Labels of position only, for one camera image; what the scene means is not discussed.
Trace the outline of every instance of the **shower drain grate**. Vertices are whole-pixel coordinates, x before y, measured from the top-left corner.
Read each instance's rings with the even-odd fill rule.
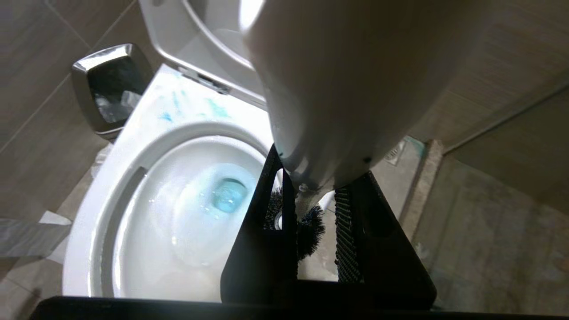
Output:
[[[401,154],[403,153],[403,148],[405,147],[405,140],[401,140],[395,148],[391,149],[384,157],[385,161],[396,166]]]

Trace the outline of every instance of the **toilet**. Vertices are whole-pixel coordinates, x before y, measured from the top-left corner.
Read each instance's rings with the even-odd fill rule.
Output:
[[[162,65],[81,204],[63,294],[219,302],[272,144],[264,110]]]

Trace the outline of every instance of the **bathroom floor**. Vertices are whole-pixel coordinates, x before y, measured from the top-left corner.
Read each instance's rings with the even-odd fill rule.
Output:
[[[454,158],[413,242],[444,310],[569,314],[569,215]]]
[[[402,150],[395,163],[381,161],[374,168],[376,180],[385,192],[396,216],[401,214],[406,195],[409,192],[415,172],[419,166],[423,145],[413,139],[406,138]],[[93,178],[90,170],[75,186],[57,214],[74,221],[77,210],[87,192]],[[308,278],[336,280],[334,255],[335,239],[335,202],[326,209],[324,223],[327,232],[319,249],[299,266],[299,274]],[[47,259],[20,258],[14,267],[0,282],[0,315],[8,319],[27,319],[35,306],[43,299],[61,295],[63,266]]]
[[[85,173],[56,213],[73,221],[93,178]],[[61,295],[63,266],[37,257],[17,260],[0,282],[0,318],[27,319],[43,299]]]

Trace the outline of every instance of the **toilet brush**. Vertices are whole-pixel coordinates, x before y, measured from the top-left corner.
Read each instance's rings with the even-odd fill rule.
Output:
[[[265,216],[264,229],[280,229],[279,218],[282,212],[283,191],[278,188],[271,193],[267,214]],[[313,206],[302,217],[296,226],[296,249],[298,261],[312,255],[318,248],[320,238],[324,234],[322,215],[324,211],[319,205]]]

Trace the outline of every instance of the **bathroom wall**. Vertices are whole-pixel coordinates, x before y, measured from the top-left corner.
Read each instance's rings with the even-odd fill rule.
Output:
[[[37,221],[55,211],[106,142],[85,122],[71,64],[115,44],[140,46],[156,69],[133,0],[2,2],[0,218]],[[11,260],[0,259],[0,278]]]
[[[569,215],[569,88],[448,153]]]
[[[411,130],[414,138],[453,146],[569,82],[569,1],[494,4],[479,50]]]

